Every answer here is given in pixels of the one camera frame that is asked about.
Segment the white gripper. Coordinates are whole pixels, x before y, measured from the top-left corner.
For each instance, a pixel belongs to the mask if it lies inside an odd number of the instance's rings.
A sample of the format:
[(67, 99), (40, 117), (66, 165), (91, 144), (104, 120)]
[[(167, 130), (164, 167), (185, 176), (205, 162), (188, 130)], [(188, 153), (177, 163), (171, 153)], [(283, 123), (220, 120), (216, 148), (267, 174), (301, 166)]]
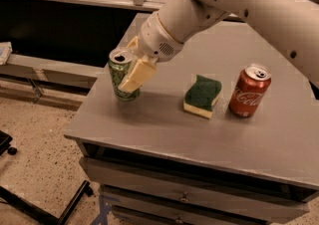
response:
[(142, 24), (139, 34), (134, 36), (127, 48), (140, 50), (144, 55), (130, 66), (119, 85), (119, 90), (132, 93), (148, 81), (157, 71), (157, 61), (167, 62), (183, 48), (162, 26), (157, 12), (152, 13)]

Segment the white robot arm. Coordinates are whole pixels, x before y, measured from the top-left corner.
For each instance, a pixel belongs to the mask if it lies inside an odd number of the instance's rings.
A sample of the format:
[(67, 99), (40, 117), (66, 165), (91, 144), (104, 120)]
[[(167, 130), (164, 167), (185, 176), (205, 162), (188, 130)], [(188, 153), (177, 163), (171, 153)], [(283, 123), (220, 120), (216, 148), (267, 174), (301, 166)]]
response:
[(138, 59), (120, 89), (131, 93), (194, 34), (234, 14), (319, 87), (319, 5), (309, 0), (168, 0), (132, 39)]

